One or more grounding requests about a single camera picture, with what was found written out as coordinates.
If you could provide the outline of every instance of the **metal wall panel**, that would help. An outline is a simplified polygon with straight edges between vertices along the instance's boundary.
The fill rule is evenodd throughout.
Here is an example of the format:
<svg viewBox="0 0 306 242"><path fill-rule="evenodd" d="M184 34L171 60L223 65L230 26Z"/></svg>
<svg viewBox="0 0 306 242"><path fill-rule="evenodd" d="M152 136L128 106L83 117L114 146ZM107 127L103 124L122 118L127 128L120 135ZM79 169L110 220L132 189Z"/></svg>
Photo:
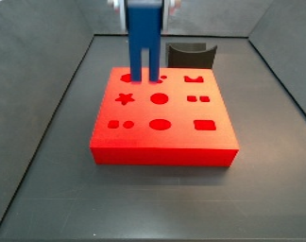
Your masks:
<svg viewBox="0 0 306 242"><path fill-rule="evenodd" d="M272 0L182 0L170 35L247 37ZM106 0L78 0L95 34L120 34L119 15Z"/></svg>
<svg viewBox="0 0 306 242"><path fill-rule="evenodd" d="M276 0L250 41L306 112L306 0Z"/></svg>
<svg viewBox="0 0 306 242"><path fill-rule="evenodd" d="M74 0L0 2L0 220L91 39Z"/></svg>

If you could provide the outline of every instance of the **red shape sorter board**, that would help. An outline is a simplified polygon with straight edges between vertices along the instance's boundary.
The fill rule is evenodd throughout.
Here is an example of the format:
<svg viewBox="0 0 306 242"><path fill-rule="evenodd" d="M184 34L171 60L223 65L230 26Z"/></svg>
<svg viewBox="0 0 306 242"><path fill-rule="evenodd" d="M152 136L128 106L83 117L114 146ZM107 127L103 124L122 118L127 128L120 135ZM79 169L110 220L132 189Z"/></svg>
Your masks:
<svg viewBox="0 0 306 242"><path fill-rule="evenodd" d="M212 70L112 68L90 141L96 164L230 166L239 145Z"/></svg>

